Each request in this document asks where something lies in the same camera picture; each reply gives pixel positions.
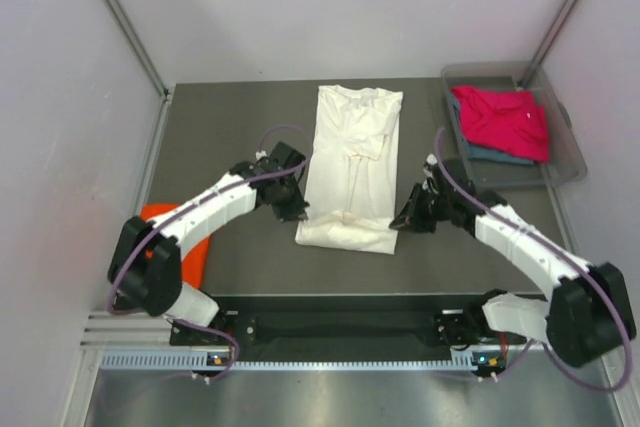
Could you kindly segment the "white t shirt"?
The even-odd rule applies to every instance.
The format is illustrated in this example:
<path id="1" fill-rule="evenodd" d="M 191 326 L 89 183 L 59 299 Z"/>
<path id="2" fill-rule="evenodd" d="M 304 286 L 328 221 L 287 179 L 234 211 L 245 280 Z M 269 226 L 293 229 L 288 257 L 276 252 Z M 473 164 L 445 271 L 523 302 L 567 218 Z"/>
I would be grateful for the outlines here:
<path id="1" fill-rule="evenodd" d="M 392 255 L 404 94 L 382 88 L 318 88 L 307 219 L 299 245 Z"/>

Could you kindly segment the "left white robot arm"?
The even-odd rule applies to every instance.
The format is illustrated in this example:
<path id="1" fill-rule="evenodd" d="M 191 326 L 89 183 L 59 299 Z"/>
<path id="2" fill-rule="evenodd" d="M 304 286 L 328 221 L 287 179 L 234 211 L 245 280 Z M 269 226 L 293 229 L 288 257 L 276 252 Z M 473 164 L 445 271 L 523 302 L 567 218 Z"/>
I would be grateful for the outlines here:
<path id="1" fill-rule="evenodd" d="M 284 142 L 255 161 L 231 167 L 214 185 L 148 220 L 134 216 L 122 227 L 107 279 L 135 309 L 191 325 L 205 343 L 226 334 L 218 303 L 183 279 L 182 261 L 234 219 L 267 205 L 281 222 L 301 220 L 309 203 L 300 180 L 308 158 Z"/>

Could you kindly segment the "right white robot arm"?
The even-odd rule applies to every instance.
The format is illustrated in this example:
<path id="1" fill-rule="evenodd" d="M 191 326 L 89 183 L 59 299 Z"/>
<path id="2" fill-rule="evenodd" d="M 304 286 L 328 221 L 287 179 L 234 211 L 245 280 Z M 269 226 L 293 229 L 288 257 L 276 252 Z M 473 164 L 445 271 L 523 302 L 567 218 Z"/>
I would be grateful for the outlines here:
<path id="1" fill-rule="evenodd" d="M 594 265 L 550 241 L 499 194 L 479 191 L 457 158 L 429 155 L 425 179 L 391 221 L 397 231 L 433 233 L 449 222 L 501 254 L 540 290 L 540 300 L 494 289 L 464 313 L 469 335 L 487 343 L 501 332 L 549 346 L 571 367 L 582 367 L 637 336 L 622 272 Z"/>

